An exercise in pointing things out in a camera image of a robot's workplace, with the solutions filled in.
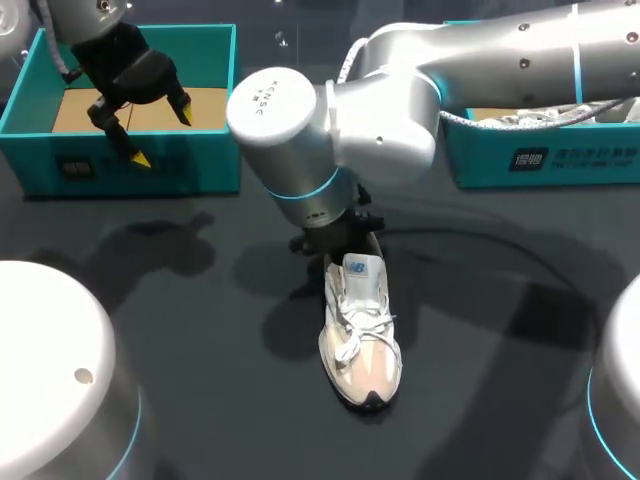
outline robotic arm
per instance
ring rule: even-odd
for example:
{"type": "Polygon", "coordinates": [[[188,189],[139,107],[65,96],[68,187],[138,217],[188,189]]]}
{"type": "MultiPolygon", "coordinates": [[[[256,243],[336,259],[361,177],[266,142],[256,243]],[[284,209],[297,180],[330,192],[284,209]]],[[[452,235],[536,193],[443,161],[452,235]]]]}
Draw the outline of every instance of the robotic arm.
{"type": "Polygon", "coordinates": [[[122,21],[126,0],[0,0],[0,59],[25,44],[29,9],[45,26],[64,81],[71,84],[86,74],[102,94],[88,110],[92,123],[105,132],[120,157],[150,167],[115,113],[126,103],[147,104],[166,96],[178,119],[190,125],[191,99],[173,61],[151,49],[135,25],[122,21]],[[67,68],[59,43],[70,47],[78,68],[67,68]]]}
{"type": "Polygon", "coordinates": [[[287,68],[249,76],[229,100],[227,122],[312,249],[348,251],[384,225],[356,213],[355,176],[392,185],[421,178],[441,110],[638,96],[639,34],[636,0],[467,24],[392,24],[363,42],[345,83],[314,86],[287,68]]]}

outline shoe sole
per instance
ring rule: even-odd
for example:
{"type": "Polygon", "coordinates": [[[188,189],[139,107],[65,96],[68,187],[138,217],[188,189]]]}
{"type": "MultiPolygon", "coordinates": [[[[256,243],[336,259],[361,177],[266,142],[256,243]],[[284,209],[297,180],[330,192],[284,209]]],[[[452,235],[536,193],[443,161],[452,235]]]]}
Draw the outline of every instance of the shoe sole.
{"type": "Polygon", "coordinates": [[[320,359],[322,360],[322,366],[324,367],[325,374],[329,379],[329,384],[331,385],[333,392],[338,397],[338,400],[340,401],[340,403],[342,403],[342,405],[344,405],[347,408],[347,410],[352,411],[354,413],[359,413],[359,414],[376,414],[376,413],[380,413],[387,410],[389,407],[391,407],[395,403],[395,399],[398,396],[398,390],[400,387],[399,381],[393,396],[389,401],[386,401],[386,402],[380,399],[380,397],[378,397],[377,395],[375,395],[377,397],[376,400],[373,400],[373,401],[365,400],[364,403],[358,404],[358,403],[353,403],[347,397],[345,397],[342,393],[340,393],[340,389],[338,388],[338,386],[335,384],[333,380],[333,376],[331,375],[331,369],[329,368],[328,360],[324,353],[326,351],[326,348],[324,348],[325,343],[326,343],[326,334],[323,328],[318,337],[318,347],[320,350],[320,359]]]}

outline shoe tongue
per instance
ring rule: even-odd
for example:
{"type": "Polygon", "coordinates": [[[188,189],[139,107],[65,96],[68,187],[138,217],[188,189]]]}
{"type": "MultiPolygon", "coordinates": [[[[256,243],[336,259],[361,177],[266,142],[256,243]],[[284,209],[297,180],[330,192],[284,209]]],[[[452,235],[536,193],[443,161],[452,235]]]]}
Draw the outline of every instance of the shoe tongue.
{"type": "Polygon", "coordinates": [[[348,253],[342,260],[344,287],[350,300],[380,301],[382,258],[348,253]]]}

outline screw hole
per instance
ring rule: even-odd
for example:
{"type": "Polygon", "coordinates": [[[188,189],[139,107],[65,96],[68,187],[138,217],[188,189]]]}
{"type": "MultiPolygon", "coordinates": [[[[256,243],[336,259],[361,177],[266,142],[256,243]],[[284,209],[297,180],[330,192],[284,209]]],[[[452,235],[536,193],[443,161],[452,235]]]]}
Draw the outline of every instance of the screw hole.
{"type": "Polygon", "coordinates": [[[79,368],[76,370],[74,376],[76,381],[83,385],[91,385],[93,383],[93,374],[86,368],[79,368]]]}

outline teal box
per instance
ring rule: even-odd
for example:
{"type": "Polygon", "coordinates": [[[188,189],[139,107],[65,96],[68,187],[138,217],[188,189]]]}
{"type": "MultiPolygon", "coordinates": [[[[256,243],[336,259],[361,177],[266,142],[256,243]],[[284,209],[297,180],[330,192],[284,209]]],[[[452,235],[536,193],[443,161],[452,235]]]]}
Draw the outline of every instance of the teal box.
{"type": "MultiPolygon", "coordinates": [[[[183,87],[226,88],[228,99],[240,74],[235,25],[154,25],[140,29],[151,48],[172,58],[183,87]]],[[[61,53],[70,68],[77,65],[68,50],[61,53]]],[[[41,29],[0,120],[0,150],[25,195],[238,192],[240,155],[226,123],[222,130],[129,132],[153,165],[144,169],[116,159],[102,132],[51,133],[65,88],[41,29]]],[[[73,88],[93,85],[83,76],[73,88]]]]}
{"type": "MultiPolygon", "coordinates": [[[[471,110],[452,113],[473,120],[471,110]]],[[[478,130],[449,122],[443,127],[460,188],[640,183],[638,124],[571,125],[529,132],[478,130]]]]}

